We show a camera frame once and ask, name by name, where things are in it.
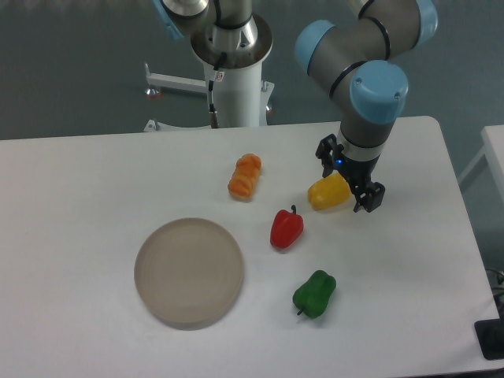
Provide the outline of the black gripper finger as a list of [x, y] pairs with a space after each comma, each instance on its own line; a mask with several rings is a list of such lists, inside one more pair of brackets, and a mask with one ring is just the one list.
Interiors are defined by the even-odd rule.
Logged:
[[343, 164], [343, 145], [338, 143], [334, 134], [330, 134], [319, 142], [316, 157], [323, 167], [322, 176], [328, 177]]
[[362, 209], [371, 213], [381, 206], [385, 194], [385, 186], [372, 181], [366, 181], [363, 185], [354, 185], [350, 190], [356, 201], [353, 209], [355, 213]]

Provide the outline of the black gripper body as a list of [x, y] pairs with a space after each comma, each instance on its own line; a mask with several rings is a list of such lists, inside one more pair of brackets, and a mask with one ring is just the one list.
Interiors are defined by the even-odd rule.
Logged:
[[359, 161], [350, 157], [344, 146], [337, 146], [334, 168], [346, 180], [351, 190], [365, 190], [375, 187], [371, 180], [372, 171], [380, 156], [371, 160]]

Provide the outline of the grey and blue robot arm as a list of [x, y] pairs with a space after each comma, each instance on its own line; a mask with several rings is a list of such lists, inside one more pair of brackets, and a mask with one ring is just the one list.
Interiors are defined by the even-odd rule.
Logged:
[[[264, 124], [261, 69], [273, 39], [252, 3], [156, 1], [153, 7], [173, 38], [189, 37], [203, 65], [211, 127]], [[353, 1], [351, 7], [358, 20], [350, 28], [327, 20], [306, 26], [295, 42], [295, 58], [343, 115], [339, 132], [317, 148], [323, 174], [340, 173], [356, 209], [372, 212], [385, 193], [372, 171], [409, 90], [406, 74], [391, 59], [428, 41], [438, 15], [430, 1]]]

